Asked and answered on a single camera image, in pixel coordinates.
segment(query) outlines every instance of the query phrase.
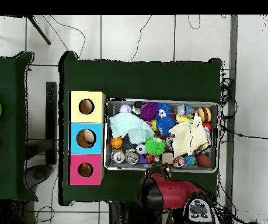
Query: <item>light blue towel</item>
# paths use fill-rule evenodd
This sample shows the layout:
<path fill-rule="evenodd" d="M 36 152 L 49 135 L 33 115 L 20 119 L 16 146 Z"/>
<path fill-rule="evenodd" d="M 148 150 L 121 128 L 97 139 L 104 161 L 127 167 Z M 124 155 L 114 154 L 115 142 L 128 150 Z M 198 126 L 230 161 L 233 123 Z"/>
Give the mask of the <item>light blue towel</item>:
<path fill-rule="evenodd" d="M 110 117 L 110 127 L 113 138 L 128 134 L 132 144 L 146 142 L 148 138 L 155 135 L 145 121 L 131 113 L 118 113 L 114 117 Z"/>

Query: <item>tin can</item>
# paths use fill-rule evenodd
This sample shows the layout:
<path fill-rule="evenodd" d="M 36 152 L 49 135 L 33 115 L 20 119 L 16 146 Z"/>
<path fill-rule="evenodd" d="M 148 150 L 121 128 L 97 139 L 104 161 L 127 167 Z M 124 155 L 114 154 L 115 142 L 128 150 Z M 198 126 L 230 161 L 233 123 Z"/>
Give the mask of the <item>tin can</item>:
<path fill-rule="evenodd" d="M 125 155 L 122 150 L 122 148 L 114 149 L 112 151 L 112 159 L 114 160 L 115 163 L 123 163 L 125 160 Z"/>
<path fill-rule="evenodd" d="M 135 165 L 139 161 L 139 155 L 135 149 L 129 149 L 126 151 L 126 162 L 130 165 Z"/>

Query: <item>cloth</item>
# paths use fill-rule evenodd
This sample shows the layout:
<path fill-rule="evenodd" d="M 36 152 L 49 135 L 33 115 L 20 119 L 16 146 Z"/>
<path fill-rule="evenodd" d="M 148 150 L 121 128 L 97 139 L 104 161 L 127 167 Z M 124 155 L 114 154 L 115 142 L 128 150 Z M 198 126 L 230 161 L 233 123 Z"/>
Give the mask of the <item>cloth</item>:
<path fill-rule="evenodd" d="M 169 130 L 175 135 L 172 142 L 173 158 L 188 154 L 192 155 L 200 145 L 207 142 L 206 132 L 201 118 L 195 114 L 192 124 L 183 122 Z"/>
<path fill-rule="evenodd" d="M 131 144 L 140 144 L 152 138 L 155 133 L 142 119 L 132 113 L 118 113 L 110 117 L 113 138 L 128 134 Z"/>

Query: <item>metal tray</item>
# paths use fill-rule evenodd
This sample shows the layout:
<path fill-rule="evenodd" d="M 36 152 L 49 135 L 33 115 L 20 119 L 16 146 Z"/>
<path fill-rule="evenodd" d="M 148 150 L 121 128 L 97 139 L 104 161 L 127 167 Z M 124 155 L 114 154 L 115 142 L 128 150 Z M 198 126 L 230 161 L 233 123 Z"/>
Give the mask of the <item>metal tray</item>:
<path fill-rule="evenodd" d="M 110 145 L 110 138 L 112 137 L 110 129 L 109 118 L 115 116 L 119 113 L 119 108 L 122 104 L 134 105 L 136 101 L 142 102 L 164 102 L 167 103 L 174 115 L 176 115 L 176 110 L 178 106 L 182 104 L 187 104 L 190 107 L 196 109 L 198 107 L 208 107 L 211 111 L 211 152 L 207 155 L 211 158 L 211 168 L 204 168 L 198 165 L 175 168 L 172 167 L 172 171 L 175 173 L 213 173 L 218 169 L 218 146 L 219 146 L 219 126 L 220 126 L 220 106 L 217 103 L 212 102 L 198 102 L 198 101 L 171 101 L 171 100 L 141 100 L 141 99 L 114 99 L 110 98 L 106 102 L 106 116 L 105 116 L 105 151 L 104 151 L 104 166 L 109 170 L 135 170 L 135 171 L 144 171 L 146 168 L 151 167 L 152 164 L 137 163 L 135 165 L 130 165 L 127 162 L 121 164 L 115 163 L 111 159 L 112 147 Z M 128 139 L 128 135 L 123 138 L 123 150 L 130 148 L 135 148 L 135 144 L 131 144 Z"/>

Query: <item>yellow box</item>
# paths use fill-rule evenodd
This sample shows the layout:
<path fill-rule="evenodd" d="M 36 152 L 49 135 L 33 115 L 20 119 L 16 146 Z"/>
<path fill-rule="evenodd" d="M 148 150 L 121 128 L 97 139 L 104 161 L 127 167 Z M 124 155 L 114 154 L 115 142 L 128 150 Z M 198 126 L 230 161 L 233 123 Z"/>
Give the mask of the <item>yellow box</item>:
<path fill-rule="evenodd" d="M 103 123 L 106 95 L 102 92 L 71 91 L 71 122 Z"/>

